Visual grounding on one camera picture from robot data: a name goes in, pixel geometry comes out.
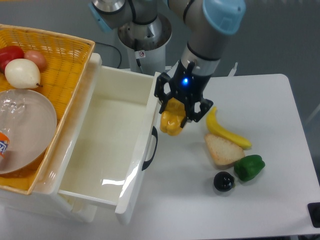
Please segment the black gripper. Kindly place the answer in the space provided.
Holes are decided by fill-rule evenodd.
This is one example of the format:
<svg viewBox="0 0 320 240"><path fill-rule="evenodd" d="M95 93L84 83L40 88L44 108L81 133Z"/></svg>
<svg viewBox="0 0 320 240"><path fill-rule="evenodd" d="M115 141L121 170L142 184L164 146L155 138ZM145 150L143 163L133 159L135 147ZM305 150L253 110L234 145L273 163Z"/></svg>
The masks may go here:
<svg viewBox="0 0 320 240"><path fill-rule="evenodd" d="M196 68L194 61L184 66L179 60L175 67L172 78L165 72L156 78L154 96L158 98L160 113L164 112L172 96L183 103L185 116L180 127L184 128L186 123L199 122L213 106L214 103L210 99L203 97L211 76L193 73ZM171 93L171 80L173 81L173 94Z"/></svg>

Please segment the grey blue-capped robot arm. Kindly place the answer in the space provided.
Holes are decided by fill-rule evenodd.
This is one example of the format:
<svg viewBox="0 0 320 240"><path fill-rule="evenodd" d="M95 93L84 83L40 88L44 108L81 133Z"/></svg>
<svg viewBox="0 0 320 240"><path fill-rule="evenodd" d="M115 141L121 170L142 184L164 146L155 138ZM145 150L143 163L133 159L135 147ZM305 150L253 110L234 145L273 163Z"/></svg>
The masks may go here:
<svg viewBox="0 0 320 240"><path fill-rule="evenodd" d="M91 0L104 32L116 30L129 68L156 79L160 111L182 103L179 127L198 122L212 107L204 89L246 12L243 0Z"/></svg>

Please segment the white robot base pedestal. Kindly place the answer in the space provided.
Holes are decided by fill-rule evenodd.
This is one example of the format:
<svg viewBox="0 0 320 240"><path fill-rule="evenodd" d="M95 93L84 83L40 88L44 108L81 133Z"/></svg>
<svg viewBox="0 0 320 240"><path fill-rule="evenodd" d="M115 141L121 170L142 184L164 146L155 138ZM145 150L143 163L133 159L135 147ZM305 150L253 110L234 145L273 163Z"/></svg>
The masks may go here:
<svg viewBox="0 0 320 240"><path fill-rule="evenodd" d="M172 26L162 14L146 25L129 22L119 27L118 38L127 50L132 72L153 76L166 68L166 45L172 36Z"/></svg>

